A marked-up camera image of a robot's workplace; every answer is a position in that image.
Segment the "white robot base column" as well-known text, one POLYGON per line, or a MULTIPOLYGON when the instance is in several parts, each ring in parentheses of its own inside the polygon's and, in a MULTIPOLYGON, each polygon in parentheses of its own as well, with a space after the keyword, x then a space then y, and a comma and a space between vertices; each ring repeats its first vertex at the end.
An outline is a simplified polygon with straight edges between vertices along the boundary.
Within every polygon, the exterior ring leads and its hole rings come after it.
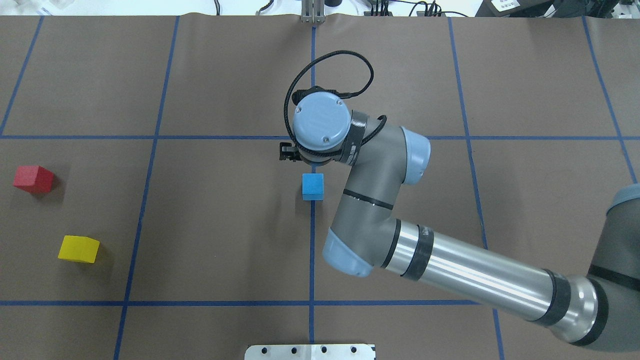
POLYGON ((374 344, 258 344, 247 348, 245 360, 376 360, 374 344))

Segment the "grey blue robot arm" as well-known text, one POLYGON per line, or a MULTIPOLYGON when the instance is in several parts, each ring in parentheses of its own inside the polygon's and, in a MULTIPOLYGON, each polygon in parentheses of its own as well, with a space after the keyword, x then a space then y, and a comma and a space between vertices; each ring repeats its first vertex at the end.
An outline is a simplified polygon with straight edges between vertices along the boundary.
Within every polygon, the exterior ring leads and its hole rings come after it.
POLYGON ((402 185, 428 166, 427 137, 348 109, 354 93, 288 89, 282 158, 350 166, 322 255, 334 269, 366 277, 382 268, 549 329, 594 351, 639 350, 639 185, 623 187, 606 212, 586 275, 566 276, 393 217, 402 185))

